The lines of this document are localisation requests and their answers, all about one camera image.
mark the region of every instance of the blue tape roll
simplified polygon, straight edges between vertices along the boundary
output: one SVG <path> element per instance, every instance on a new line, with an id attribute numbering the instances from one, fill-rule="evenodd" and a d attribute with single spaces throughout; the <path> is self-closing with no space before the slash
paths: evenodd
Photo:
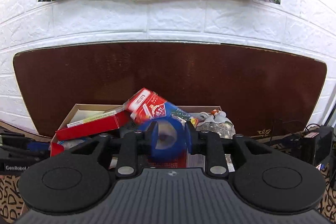
<path id="1" fill-rule="evenodd" d="M 139 129 L 147 130 L 151 122 L 158 122 L 152 132 L 152 156 L 155 162 L 168 162 L 185 151 L 184 126 L 171 117 L 160 117 L 142 124 Z"/>

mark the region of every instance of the white brick wall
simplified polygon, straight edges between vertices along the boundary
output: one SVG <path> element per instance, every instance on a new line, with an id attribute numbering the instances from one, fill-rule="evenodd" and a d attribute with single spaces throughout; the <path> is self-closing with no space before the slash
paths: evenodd
<path id="1" fill-rule="evenodd" d="M 248 45 L 322 60 L 327 78 L 310 122 L 325 121 L 336 100 L 336 0 L 0 0 L 0 120 L 36 132 L 16 83 L 15 53 L 134 39 Z"/>

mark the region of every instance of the wooden headboard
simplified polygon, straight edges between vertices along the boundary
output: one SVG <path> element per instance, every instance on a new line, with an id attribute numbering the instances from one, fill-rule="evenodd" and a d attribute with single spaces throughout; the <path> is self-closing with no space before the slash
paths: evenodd
<path id="1" fill-rule="evenodd" d="M 38 132 L 53 136 L 75 103 L 123 104 L 142 87 L 175 105 L 220 105 L 236 132 L 306 124 L 326 65 L 293 54 L 234 45 L 100 42 L 15 55 L 14 69 Z"/>

